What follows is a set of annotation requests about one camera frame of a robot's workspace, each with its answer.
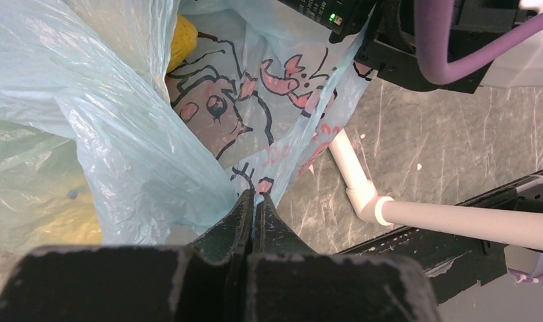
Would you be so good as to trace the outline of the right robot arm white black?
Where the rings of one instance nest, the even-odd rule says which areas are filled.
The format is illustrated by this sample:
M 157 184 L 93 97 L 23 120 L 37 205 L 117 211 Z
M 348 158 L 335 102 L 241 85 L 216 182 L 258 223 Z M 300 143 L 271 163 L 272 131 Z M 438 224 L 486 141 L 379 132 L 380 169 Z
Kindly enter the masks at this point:
M 485 1 L 288 1 L 336 44 L 365 33 L 354 60 L 411 91 L 473 93 L 492 62 L 543 30 L 543 12 Z

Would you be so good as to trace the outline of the light blue plastic bag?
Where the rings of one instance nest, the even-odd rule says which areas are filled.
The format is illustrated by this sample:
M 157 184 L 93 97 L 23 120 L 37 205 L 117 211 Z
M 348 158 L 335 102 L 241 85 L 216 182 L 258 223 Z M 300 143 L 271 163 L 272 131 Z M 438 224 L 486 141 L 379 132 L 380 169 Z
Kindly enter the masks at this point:
M 179 13 L 197 46 L 167 73 Z M 362 39 L 329 37 L 278 1 L 0 1 L 0 120 L 75 142 L 102 243 L 202 234 L 348 122 Z

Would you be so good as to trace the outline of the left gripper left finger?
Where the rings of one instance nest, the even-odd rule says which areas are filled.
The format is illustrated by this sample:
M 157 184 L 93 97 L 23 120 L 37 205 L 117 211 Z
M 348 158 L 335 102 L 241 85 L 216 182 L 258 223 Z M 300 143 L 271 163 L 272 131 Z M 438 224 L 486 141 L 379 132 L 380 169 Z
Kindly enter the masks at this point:
M 0 321 L 241 321 L 254 197 L 186 245 L 33 249 L 1 291 Z

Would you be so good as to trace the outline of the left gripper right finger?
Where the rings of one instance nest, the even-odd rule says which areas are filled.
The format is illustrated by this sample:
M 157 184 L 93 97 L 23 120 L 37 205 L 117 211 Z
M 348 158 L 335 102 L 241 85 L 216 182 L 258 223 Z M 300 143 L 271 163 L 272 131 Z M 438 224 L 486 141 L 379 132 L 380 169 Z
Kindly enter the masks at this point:
M 422 267 L 405 256 L 269 252 L 253 239 L 247 321 L 440 321 Z

